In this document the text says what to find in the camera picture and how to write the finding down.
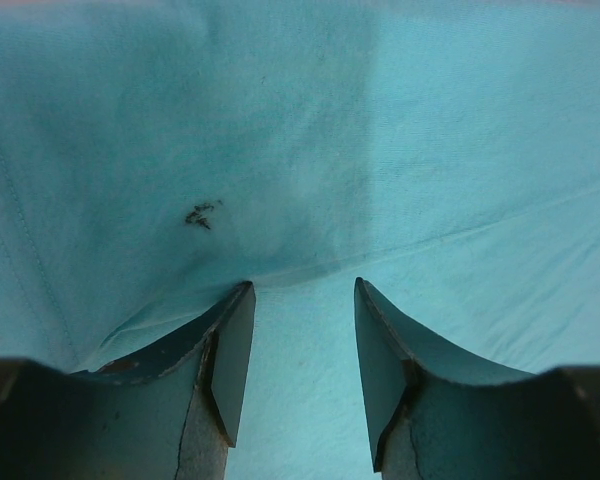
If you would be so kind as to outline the teal t shirt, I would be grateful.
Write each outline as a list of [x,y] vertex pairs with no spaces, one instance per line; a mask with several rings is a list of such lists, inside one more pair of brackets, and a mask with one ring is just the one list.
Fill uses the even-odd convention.
[[363,277],[600,364],[600,1],[0,1],[0,356],[96,369],[249,280],[232,479],[369,479]]

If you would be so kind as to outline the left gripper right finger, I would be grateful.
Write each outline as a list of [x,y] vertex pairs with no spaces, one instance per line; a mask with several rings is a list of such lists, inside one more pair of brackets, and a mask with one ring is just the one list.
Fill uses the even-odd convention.
[[600,366],[532,374],[354,288],[374,470],[385,479],[600,479]]

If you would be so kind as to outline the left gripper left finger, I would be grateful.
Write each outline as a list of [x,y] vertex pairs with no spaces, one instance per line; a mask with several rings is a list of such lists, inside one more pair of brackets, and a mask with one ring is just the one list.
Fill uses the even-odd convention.
[[221,479],[236,445],[253,285],[94,372],[0,358],[0,479]]

